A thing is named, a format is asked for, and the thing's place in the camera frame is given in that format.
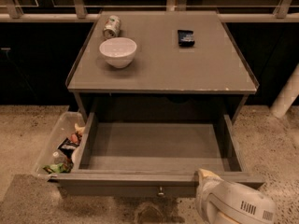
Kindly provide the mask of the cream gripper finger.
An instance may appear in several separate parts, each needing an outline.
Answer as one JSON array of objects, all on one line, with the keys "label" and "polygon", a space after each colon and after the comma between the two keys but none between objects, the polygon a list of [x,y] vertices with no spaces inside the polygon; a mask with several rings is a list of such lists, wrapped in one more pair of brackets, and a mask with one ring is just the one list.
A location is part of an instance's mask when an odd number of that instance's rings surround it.
[{"label": "cream gripper finger", "polygon": [[221,181],[221,178],[217,174],[215,174],[209,170],[206,170],[206,169],[199,169],[198,175],[199,175],[199,180],[201,182],[203,182],[203,181]]}]

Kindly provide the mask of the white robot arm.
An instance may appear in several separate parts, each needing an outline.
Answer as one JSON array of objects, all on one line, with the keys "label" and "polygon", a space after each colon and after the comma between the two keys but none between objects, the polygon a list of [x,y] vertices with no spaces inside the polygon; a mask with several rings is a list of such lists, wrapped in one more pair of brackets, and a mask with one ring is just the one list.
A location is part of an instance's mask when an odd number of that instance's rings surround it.
[{"label": "white robot arm", "polygon": [[195,206],[206,224],[274,224],[276,204],[260,191],[198,170]]}]

